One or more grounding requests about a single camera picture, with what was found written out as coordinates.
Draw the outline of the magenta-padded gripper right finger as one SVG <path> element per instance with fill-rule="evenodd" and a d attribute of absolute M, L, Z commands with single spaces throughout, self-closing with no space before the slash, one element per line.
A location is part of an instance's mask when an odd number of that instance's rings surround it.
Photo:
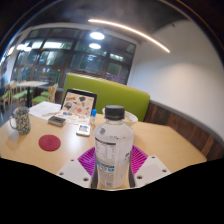
<path fill-rule="evenodd" d="M 132 148 L 128 174 L 131 188 L 143 187 L 170 174 L 157 156 L 148 156 L 136 146 Z"/>

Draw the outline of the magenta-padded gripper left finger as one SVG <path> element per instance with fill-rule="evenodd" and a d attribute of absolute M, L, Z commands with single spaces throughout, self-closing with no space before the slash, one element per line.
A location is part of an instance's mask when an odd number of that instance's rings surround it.
<path fill-rule="evenodd" d="M 70 159 L 57 176 L 84 188 L 96 189 L 98 174 L 95 165 L 95 148 L 87 150 L 77 159 Z"/>

